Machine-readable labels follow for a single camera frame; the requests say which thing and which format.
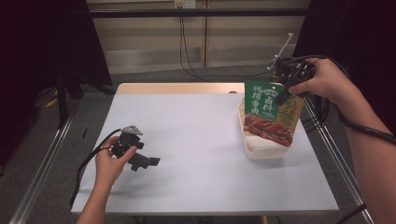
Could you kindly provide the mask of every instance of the black curtain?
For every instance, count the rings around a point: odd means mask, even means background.
[[[328,8],[332,13],[305,19],[295,55],[328,55],[348,67],[375,113],[396,133],[394,4],[312,0],[310,7]]]
[[[88,12],[85,0],[0,1],[2,167],[28,127],[37,94],[56,87],[61,74],[70,93],[81,82],[111,85]]]

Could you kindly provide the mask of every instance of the person's left hand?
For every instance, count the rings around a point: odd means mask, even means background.
[[[102,145],[102,150],[96,155],[96,179],[95,186],[111,188],[120,176],[125,163],[136,153],[137,147],[130,147],[125,154],[116,159],[109,149],[119,140],[118,136],[109,138]]]

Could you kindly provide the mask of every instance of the green snack package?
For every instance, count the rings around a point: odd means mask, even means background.
[[[244,132],[291,146],[292,137],[304,106],[304,99],[292,95],[285,104],[278,105],[276,97],[281,84],[246,81]]]

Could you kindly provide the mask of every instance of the gray carpet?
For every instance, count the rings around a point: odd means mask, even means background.
[[[265,71],[264,66],[233,66],[218,68],[195,69],[200,76],[213,82],[238,82],[247,79],[269,80],[268,75],[255,75]],[[202,82],[197,77],[186,75],[182,70],[140,73],[131,75],[113,75],[113,88],[126,82]],[[77,216],[70,213],[69,200],[74,189],[74,179],[78,166],[92,150],[102,129],[112,96],[104,95],[95,89],[84,86],[86,92],[83,99],[68,99],[68,107],[77,104],[66,138],[50,169],[42,190],[35,200],[26,223],[74,223]],[[8,223],[15,212],[24,192],[32,182],[35,172],[45,157],[51,141],[57,132],[57,105],[51,108],[40,107],[35,123],[21,140],[21,143],[6,164],[4,176],[0,177],[0,223]],[[335,142],[340,147],[346,161],[351,165],[349,147],[343,126],[337,120],[335,110],[329,116],[328,126]],[[269,217],[269,223],[335,223],[356,204],[349,190],[332,161],[328,149],[324,146],[317,131],[310,132],[308,137],[318,156],[329,185],[337,201],[340,211],[328,216],[317,217]],[[135,223],[132,217],[106,217],[106,223]],[[364,223],[362,215],[353,217],[348,223]]]

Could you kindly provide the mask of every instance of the black wire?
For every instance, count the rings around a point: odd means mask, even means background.
[[[139,219],[136,216],[133,216],[133,218],[135,223],[139,223]]]
[[[311,121],[311,122],[309,122],[307,124],[304,124],[304,128],[308,128],[308,127],[312,126],[312,124],[315,124],[315,122],[317,122],[318,120],[317,119],[311,119],[311,120],[308,120],[308,121]]]
[[[182,17],[180,17],[179,20],[180,20],[180,53],[179,53],[179,59],[180,59],[181,68],[183,69],[183,71],[184,71],[186,74],[188,74],[188,75],[190,75],[190,76],[192,76],[192,77],[198,77],[198,78],[201,79],[202,81],[210,82],[209,80],[206,80],[206,79],[204,79],[204,78],[198,76],[198,75],[195,73],[195,71],[192,69],[191,63],[190,63],[189,53],[187,52],[186,36],[185,36],[185,34],[184,34],[184,21],[183,21],[183,18],[182,18]],[[183,42],[184,42],[184,50],[185,50],[185,52],[186,52],[187,62],[188,62],[188,64],[189,64],[190,70],[193,72],[193,74],[189,73],[189,72],[186,70],[186,68],[184,67],[183,62],[182,62],[182,60],[181,60],[181,49],[182,49],[182,47],[183,47]]]
[[[85,170],[85,167],[87,167],[88,162],[90,162],[90,160],[101,150],[105,149],[105,148],[101,148],[101,146],[105,143],[105,141],[107,141],[107,139],[109,139],[111,137],[111,135],[113,135],[114,133],[119,132],[120,129],[117,129],[113,132],[111,132],[94,150],[93,152],[91,152],[90,154],[88,154],[88,157],[84,160],[84,162],[78,167],[78,171],[77,171],[77,177],[76,177],[76,185],[75,185],[75,189],[72,195],[72,198],[70,199],[70,207],[73,206],[74,200],[77,197],[78,191],[79,191],[79,187],[81,184],[81,179],[82,179],[82,175],[83,175],[83,171]]]
[[[306,55],[306,56],[302,56],[302,57],[298,57],[298,58],[293,58],[290,61],[286,62],[285,65],[290,64],[290,63],[295,63],[300,60],[310,59],[310,58],[329,59],[330,61],[332,61],[332,63],[337,65],[337,67],[344,73],[344,75],[346,75],[349,78],[348,71],[345,69],[345,67],[343,65],[341,65],[339,62],[337,62],[336,60],[334,60],[328,56],[317,55],[317,54]]]
[[[309,129],[309,130],[305,130],[305,132],[306,132],[306,133],[310,133],[310,132],[314,131],[316,128],[320,127],[322,124],[323,124],[323,123],[316,124],[315,127],[311,128],[311,129]]]
[[[201,79],[202,81],[211,82],[210,80],[207,80],[207,79],[205,79],[204,77],[258,77],[258,76],[266,75],[267,73],[270,73],[270,72],[272,72],[272,71],[275,70],[275,69],[272,69],[272,70],[270,70],[270,71],[265,71],[265,72],[261,72],[261,73],[253,74],[253,75],[232,75],[232,76],[210,76],[210,75],[207,75],[207,76],[199,76],[199,75],[195,72],[195,70],[192,68],[191,62],[190,62],[189,53],[187,52],[187,42],[186,42],[186,35],[185,35],[185,28],[184,28],[184,20],[183,20],[183,17],[180,17],[179,20],[180,20],[180,49],[179,49],[179,60],[180,60],[181,68],[182,68],[183,71],[184,71],[186,74],[188,74],[189,76],[198,77],[198,78]],[[190,70],[192,71],[192,73],[190,73],[189,71],[186,70],[186,68],[184,67],[183,62],[182,62],[182,57],[181,57],[182,53],[181,53],[181,51],[182,51],[183,45],[184,45],[184,50],[185,50],[185,53],[186,53],[187,62],[188,62],[189,68],[190,68]]]
[[[309,118],[309,119],[303,119],[303,120],[301,120],[301,122],[302,122],[302,123],[306,123],[306,122],[312,121],[312,119],[316,119],[316,118],[317,118],[317,116],[314,116],[314,117]]]
[[[319,124],[324,123],[324,121],[329,117],[329,104],[330,101],[327,98],[319,97],[317,103],[315,104],[315,109],[317,110],[317,116]]]
[[[279,216],[276,216],[276,221],[277,221],[277,224],[282,224],[282,222],[280,221],[280,217]]]
[[[371,136],[380,138],[382,140],[385,140],[387,142],[390,142],[390,143],[396,145],[396,137],[394,135],[390,134],[390,133],[384,133],[384,132],[381,132],[381,131],[379,131],[377,129],[372,129],[372,128],[369,128],[369,127],[366,127],[366,126],[362,126],[362,125],[353,123],[353,122],[347,120],[344,117],[344,115],[341,113],[341,111],[338,111],[338,118],[340,119],[340,121],[343,124],[345,124],[349,128],[352,128],[352,129],[354,129],[354,130],[356,130],[358,132],[361,132],[361,133],[369,134]]]

